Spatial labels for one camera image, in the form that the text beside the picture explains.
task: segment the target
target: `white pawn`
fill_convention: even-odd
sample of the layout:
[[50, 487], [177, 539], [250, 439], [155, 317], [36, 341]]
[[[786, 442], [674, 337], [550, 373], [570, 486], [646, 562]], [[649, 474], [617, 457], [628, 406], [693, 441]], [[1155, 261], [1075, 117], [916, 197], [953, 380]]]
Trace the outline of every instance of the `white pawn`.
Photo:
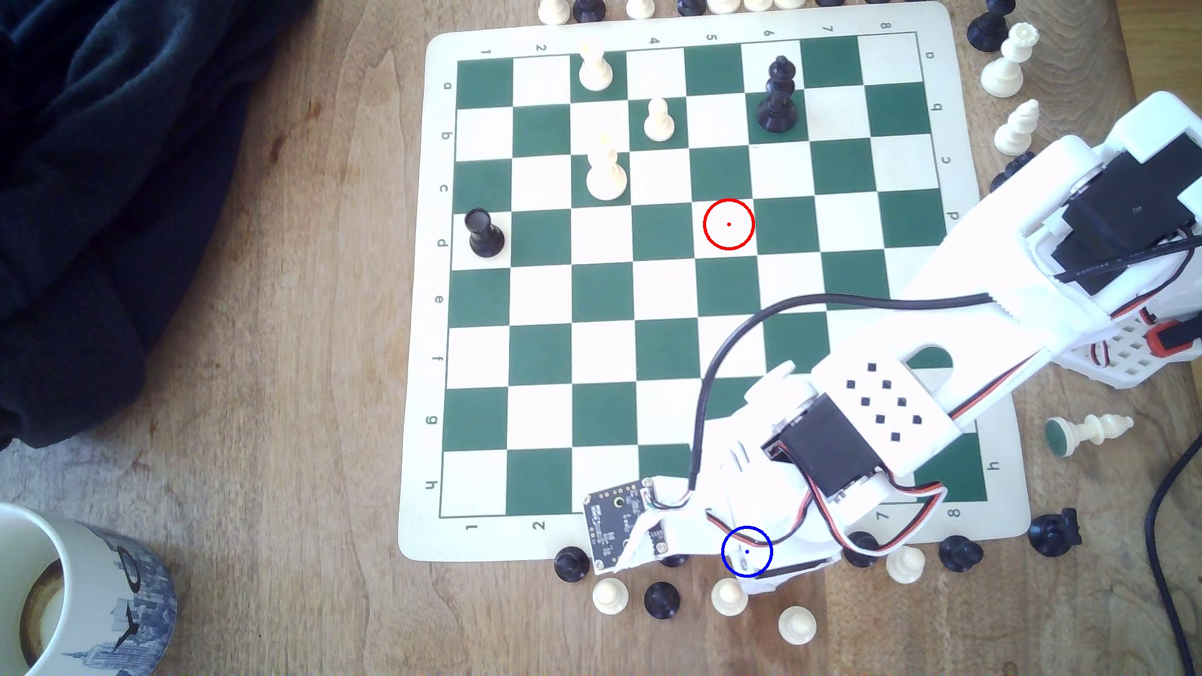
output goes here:
[[927, 555], [917, 547], [902, 547], [885, 557], [885, 570], [898, 585], [911, 585], [922, 577]]
[[739, 586], [739, 581], [733, 577], [722, 577], [709, 592], [709, 601], [714, 604], [714, 610], [726, 617], [734, 617], [748, 606], [748, 593]]
[[590, 195], [608, 202], [626, 191], [626, 170], [618, 164], [618, 153], [608, 136], [601, 135], [597, 140], [596, 148], [589, 153], [589, 166], [593, 168], [584, 177], [584, 186]]
[[1035, 99], [1014, 108], [1006, 124], [993, 135], [993, 147], [1002, 155], [1017, 158], [1031, 147], [1031, 132], [1040, 120], [1040, 102]]
[[1023, 88], [1019, 64], [1031, 58], [1031, 47], [1040, 41], [1040, 31], [1028, 23], [1014, 24], [1010, 37], [1001, 43], [1001, 58], [981, 71], [981, 87], [999, 99], [1008, 99]]
[[606, 615], [618, 615], [629, 601], [630, 592], [617, 577], [603, 577], [593, 587], [593, 605]]
[[780, 630], [780, 638], [790, 644], [804, 646], [819, 633], [819, 623], [814, 619], [813, 612], [799, 605], [795, 605], [786, 607], [785, 612], [780, 613], [780, 619], [776, 621], [776, 629]]
[[651, 99], [647, 102], [647, 119], [643, 120], [643, 134], [651, 141], [667, 141], [676, 132], [676, 120], [668, 114], [668, 102], [664, 99]]
[[589, 91], [601, 91], [613, 82], [613, 69], [605, 60], [605, 52], [595, 42], [581, 46], [581, 84]]
[[1131, 429], [1135, 421], [1130, 417], [1112, 413], [1102, 416], [1087, 415], [1081, 425], [1073, 425], [1063, 417], [1053, 417], [1048, 420], [1043, 434], [1047, 437], [1048, 446], [1052, 447], [1052, 453], [1066, 458], [1085, 439], [1096, 446]]

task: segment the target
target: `blue circle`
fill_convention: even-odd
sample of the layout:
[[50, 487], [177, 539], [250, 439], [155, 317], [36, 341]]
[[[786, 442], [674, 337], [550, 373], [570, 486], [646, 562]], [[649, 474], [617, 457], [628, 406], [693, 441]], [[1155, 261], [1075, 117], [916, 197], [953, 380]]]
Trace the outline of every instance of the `blue circle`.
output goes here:
[[[756, 570], [755, 573], [739, 573], [739, 571], [734, 570], [733, 568], [731, 568], [730, 563], [726, 563], [726, 555], [725, 555], [725, 552], [726, 552], [726, 542], [730, 541], [731, 535], [738, 533], [739, 530], [755, 530], [756, 533], [758, 533], [760, 535], [763, 536], [763, 541], [764, 542], [768, 542], [768, 563], [763, 564], [763, 568], [761, 568], [760, 570]], [[760, 530], [755, 526], [739, 526], [738, 528], [734, 528], [730, 533], [727, 533], [725, 538], [722, 538], [722, 548], [718, 550], [718, 557], [722, 559], [722, 565], [726, 567], [726, 570], [730, 570], [731, 573], [738, 575], [739, 577], [755, 577], [756, 575], [760, 575], [764, 570], [768, 570], [768, 567], [772, 565], [772, 550], [773, 550], [772, 538], [769, 538], [767, 533], [764, 533], [763, 530]]]

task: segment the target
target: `chessboard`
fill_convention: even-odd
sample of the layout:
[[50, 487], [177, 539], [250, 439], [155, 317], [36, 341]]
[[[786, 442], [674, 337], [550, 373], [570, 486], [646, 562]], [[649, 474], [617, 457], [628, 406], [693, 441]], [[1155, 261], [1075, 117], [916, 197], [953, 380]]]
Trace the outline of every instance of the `chessboard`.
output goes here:
[[[600, 91], [577, 75], [585, 41], [613, 70]], [[770, 134], [756, 108], [778, 55], [798, 121]], [[674, 120], [665, 142], [643, 131], [651, 99]], [[601, 135], [629, 177], [607, 202], [585, 188]], [[588, 550], [584, 494], [686, 474], [701, 374], [731, 330], [796, 295], [899, 293], [978, 200], [938, 2], [440, 35], [418, 190], [399, 541], [419, 561]], [[499, 255], [468, 245], [474, 208], [504, 232]], [[808, 373], [877, 313], [769, 319], [707, 416], [785, 360]], [[952, 366], [938, 349], [909, 363], [927, 381]], [[909, 479], [950, 487], [920, 541], [1024, 532], [1010, 399]], [[863, 527], [894, 533], [916, 509], [883, 504]]]

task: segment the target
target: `red circle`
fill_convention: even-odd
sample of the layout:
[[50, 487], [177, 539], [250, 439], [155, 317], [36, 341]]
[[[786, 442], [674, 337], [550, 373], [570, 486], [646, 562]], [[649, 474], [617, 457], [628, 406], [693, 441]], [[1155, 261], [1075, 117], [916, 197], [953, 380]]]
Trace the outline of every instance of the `red circle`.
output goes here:
[[[706, 221], [709, 220], [709, 212], [714, 210], [714, 207], [716, 207], [718, 204], [721, 204], [722, 202], [734, 202], [736, 204], [743, 207], [748, 212], [748, 218], [751, 219], [751, 232], [748, 232], [748, 238], [744, 239], [743, 242], [733, 245], [733, 247], [722, 247], [718, 242], [714, 242], [714, 238], [709, 236], [709, 229], [706, 225]], [[719, 200], [719, 201], [714, 202], [713, 204], [709, 206], [708, 209], [706, 209], [706, 215], [701, 217], [701, 231], [706, 235], [706, 239], [709, 239], [709, 243], [713, 244], [714, 247], [718, 247], [719, 249], [722, 249], [724, 251], [733, 251], [734, 249], [740, 249], [740, 248], [745, 247], [746, 243], [751, 241], [751, 236], [755, 235], [755, 214], [752, 214], [751, 209], [748, 208], [748, 206], [744, 204], [743, 202], [736, 200], [734, 197], [726, 197], [725, 200]]]

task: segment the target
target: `coffee mug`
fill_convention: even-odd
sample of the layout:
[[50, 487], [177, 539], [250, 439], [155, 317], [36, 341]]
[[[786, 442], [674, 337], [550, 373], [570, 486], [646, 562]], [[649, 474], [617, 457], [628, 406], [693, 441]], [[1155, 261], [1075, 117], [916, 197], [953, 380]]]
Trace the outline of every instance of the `coffee mug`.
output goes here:
[[148, 676], [175, 611], [141, 542], [0, 503], [0, 676]]

